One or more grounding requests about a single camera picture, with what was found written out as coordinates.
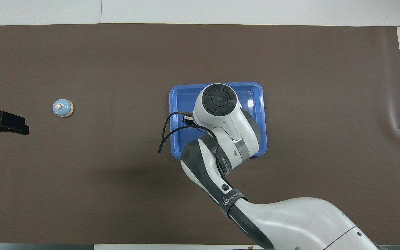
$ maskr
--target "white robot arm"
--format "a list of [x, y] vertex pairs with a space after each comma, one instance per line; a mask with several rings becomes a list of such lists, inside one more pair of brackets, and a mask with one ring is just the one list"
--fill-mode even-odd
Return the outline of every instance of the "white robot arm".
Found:
[[211, 84], [195, 102], [193, 121], [212, 133], [186, 144], [181, 165], [189, 178], [256, 244], [277, 250], [377, 250], [339, 209], [317, 198], [254, 204], [225, 175], [254, 155], [260, 130], [234, 90]]

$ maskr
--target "black band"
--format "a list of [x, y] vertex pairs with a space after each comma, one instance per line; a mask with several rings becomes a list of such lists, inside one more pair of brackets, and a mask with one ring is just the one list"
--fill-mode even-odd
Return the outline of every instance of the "black band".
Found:
[[223, 199], [219, 201], [220, 210], [229, 218], [229, 215], [227, 214], [229, 208], [240, 198], [243, 198], [248, 201], [246, 196], [244, 196], [237, 189], [233, 189], [227, 192], [227, 194], [223, 196]]
[[240, 110], [242, 111], [243, 115], [245, 115], [245, 118], [248, 121], [249, 125], [251, 125], [252, 131], [254, 131], [254, 134], [257, 137], [257, 142], [259, 142], [259, 149], [260, 149], [261, 144], [262, 144], [262, 134], [260, 133], [260, 128], [257, 125], [257, 122], [248, 113], [248, 111], [244, 110], [243, 108], [240, 108]]
[[229, 174], [232, 171], [232, 165], [231, 161], [227, 157], [226, 153], [218, 145], [217, 147], [217, 141], [215, 141], [210, 135], [204, 134], [200, 137], [200, 140], [203, 141], [203, 143], [206, 145], [206, 147], [209, 149], [209, 151], [217, 158], [217, 165], [219, 168], [219, 171], [223, 173], [223, 176]]

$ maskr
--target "black control buttons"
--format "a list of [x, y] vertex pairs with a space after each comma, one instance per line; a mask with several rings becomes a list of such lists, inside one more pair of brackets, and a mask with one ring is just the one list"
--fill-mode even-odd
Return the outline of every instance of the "black control buttons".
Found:
[[214, 116], [225, 116], [237, 106], [237, 96], [232, 88], [224, 84], [212, 84], [202, 96], [203, 107]]

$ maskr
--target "plastic tray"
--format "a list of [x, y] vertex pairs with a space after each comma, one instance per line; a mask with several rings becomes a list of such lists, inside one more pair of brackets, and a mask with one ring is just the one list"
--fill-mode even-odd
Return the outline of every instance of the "plastic tray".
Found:
[[[232, 87], [242, 108], [246, 109], [259, 125], [262, 142], [259, 149], [254, 156], [263, 155], [268, 147], [266, 139], [266, 125], [265, 125], [265, 107], [263, 104], [263, 90], [262, 86], [254, 81], [249, 82], [225, 82], [223, 84]], [[176, 111], [192, 112], [194, 110], [195, 100], [200, 92], [210, 84], [190, 84], [190, 85], [177, 85], [169, 92], [169, 113]], [[183, 115], [173, 115], [170, 120], [171, 131], [184, 126]], [[180, 159], [181, 152], [186, 143], [195, 140], [202, 136], [204, 133], [196, 128], [185, 128], [179, 130], [171, 135], [171, 152], [173, 156]]]

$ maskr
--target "circular button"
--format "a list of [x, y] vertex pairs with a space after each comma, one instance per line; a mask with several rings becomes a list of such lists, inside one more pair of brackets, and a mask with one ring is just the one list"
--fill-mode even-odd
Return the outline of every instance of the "circular button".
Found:
[[219, 106], [219, 107], [225, 106], [227, 103], [226, 92], [224, 92], [224, 91], [215, 92], [211, 97], [211, 101], [215, 106]]

